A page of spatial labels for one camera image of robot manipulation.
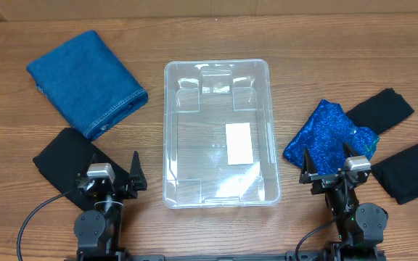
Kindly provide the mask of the black cloth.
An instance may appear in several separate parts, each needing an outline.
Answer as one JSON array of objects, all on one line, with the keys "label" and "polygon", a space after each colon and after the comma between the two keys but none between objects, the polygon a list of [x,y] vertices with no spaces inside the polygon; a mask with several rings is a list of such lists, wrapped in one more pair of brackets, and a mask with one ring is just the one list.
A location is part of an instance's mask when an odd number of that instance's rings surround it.
[{"label": "black cloth", "polygon": [[388,131],[414,113],[414,109],[393,88],[357,104],[346,116],[358,127],[371,129],[377,135]]},{"label": "black cloth", "polygon": [[103,151],[74,128],[63,129],[57,137],[36,157],[33,163],[40,174],[61,194],[67,192],[67,198],[83,211],[94,208],[94,199],[72,190],[78,186],[76,180],[86,173],[93,156],[99,163],[109,163],[115,173],[116,186],[124,186],[129,173],[109,158]]},{"label": "black cloth", "polygon": [[418,144],[373,165],[372,174],[398,204],[418,198]]}]

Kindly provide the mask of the clear plastic storage bin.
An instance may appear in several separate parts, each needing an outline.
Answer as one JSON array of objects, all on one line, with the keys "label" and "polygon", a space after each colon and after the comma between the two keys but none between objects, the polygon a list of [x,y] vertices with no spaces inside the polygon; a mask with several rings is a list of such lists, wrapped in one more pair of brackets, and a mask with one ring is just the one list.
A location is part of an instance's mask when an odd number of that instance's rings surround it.
[{"label": "clear plastic storage bin", "polygon": [[[164,102],[167,207],[272,206],[281,199],[266,61],[170,62],[164,69]],[[253,164],[228,165],[230,123],[250,124]]]}]

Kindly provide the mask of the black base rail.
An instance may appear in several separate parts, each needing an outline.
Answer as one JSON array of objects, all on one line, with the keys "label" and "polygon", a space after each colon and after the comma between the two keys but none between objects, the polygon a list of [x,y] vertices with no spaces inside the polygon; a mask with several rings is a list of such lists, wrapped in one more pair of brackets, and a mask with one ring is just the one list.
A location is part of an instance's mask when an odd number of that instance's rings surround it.
[{"label": "black base rail", "polygon": [[[376,260],[386,261],[387,257],[383,251],[377,251],[376,254],[351,254],[344,251],[344,257],[333,257],[323,251],[299,251],[299,260],[301,261],[325,261],[325,260],[347,260],[364,261]],[[248,254],[248,255],[206,255],[206,256],[180,256],[165,257],[164,255],[131,255],[124,258],[119,257],[79,257],[75,260],[129,260],[129,261],[296,261],[294,251],[288,251],[285,254]]]}]

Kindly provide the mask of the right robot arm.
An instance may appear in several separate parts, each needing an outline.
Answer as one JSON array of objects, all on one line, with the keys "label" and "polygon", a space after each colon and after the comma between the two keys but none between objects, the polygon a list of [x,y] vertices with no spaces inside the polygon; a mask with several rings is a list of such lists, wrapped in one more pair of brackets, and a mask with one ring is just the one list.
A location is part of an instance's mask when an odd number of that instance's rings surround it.
[{"label": "right robot arm", "polygon": [[[377,245],[383,242],[388,224],[388,212],[373,203],[361,204],[355,188],[366,183],[371,172],[371,163],[351,147],[343,144],[346,155],[342,168],[335,173],[320,175],[308,149],[303,150],[303,167],[299,182],[310,183],[313,195],[325,195],[332,219],[307,233],[297,244],[296,260],[361,260],[385,261],[385,252]],[[339,241],[330,242],[313,254],[300,251],[302,244],[314,234],[335,224]]]}]

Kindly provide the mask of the white label in bin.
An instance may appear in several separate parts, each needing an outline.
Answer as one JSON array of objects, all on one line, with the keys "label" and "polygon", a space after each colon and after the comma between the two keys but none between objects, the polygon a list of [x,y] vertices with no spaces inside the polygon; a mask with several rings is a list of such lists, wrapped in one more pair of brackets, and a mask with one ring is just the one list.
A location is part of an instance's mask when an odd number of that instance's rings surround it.
[{"label": "white label in bin", "polygon": [[249,123],[226,124],[228,165],[253,164],[253,145]]}]

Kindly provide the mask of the blue glitter fabric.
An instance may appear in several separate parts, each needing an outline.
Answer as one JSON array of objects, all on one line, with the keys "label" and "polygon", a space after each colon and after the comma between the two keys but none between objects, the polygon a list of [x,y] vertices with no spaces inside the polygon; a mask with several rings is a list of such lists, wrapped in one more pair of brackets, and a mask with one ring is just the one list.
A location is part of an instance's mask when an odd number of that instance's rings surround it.
[{"label": "blue glitter fabric", "polygon": [[291,164],[302,168],[303,150],[311,155],[319,175],[335,173],[344,165],[345,143],[371,159],[380,137],[368,127],[358,127],[336,103],[321,100],[304,126],[283,151]]}]

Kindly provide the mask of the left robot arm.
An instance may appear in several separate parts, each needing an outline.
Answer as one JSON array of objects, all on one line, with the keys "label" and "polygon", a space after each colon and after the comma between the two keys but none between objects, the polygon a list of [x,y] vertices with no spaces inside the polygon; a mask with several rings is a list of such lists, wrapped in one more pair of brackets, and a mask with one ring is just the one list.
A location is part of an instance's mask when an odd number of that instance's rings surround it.
[{"label": "left robot arm", "polygon": [[115,183],[116,174],[110,163],[93,162],[78,184],[78,190],[94,200],[94,208],[80,214],[74,222],[78,240],[78,260],[130,260],[131,254],[120,247],[123,202],[147,190],[147,180],[134,152],[125,183]]}]

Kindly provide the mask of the blue denim jeans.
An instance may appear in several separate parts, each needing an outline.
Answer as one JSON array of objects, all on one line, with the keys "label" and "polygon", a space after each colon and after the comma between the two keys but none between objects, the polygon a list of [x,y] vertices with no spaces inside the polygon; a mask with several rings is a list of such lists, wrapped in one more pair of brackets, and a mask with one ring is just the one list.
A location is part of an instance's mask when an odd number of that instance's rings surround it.
[{"label": "blue denim jeans", "polygon": [[94,30],[33,60],[27,71],[70,126],[91,141],[148,102],[147,91]]}]

